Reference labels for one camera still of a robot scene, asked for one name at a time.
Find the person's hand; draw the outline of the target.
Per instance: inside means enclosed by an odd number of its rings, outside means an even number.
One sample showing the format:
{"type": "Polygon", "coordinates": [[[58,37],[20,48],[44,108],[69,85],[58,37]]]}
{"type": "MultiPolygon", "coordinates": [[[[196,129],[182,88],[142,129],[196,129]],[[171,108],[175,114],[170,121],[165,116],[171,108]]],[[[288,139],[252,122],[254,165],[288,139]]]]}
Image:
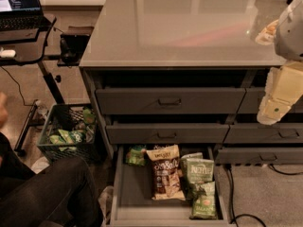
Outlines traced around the person's hand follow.
{"type": "Polygon", "coordinates": [[[5,125],[8,120],[8,110],[7,110],[7,96],[0,92],[0,129],[5,125]]]}

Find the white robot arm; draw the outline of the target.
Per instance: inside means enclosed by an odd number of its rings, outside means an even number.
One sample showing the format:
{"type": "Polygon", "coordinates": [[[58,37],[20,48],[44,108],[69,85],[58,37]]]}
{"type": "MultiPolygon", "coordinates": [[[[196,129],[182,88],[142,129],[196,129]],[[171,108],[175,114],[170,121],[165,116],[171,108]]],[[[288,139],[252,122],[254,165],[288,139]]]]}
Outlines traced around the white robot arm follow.
{"type": "Polygon", "coordinates": [[[293,0],[260,32],[256,42],[273,44],[276,54],[286,60],[270,69],[258,107],[257,121],[273,125],[303,96],[303,0],[293,0]]]}

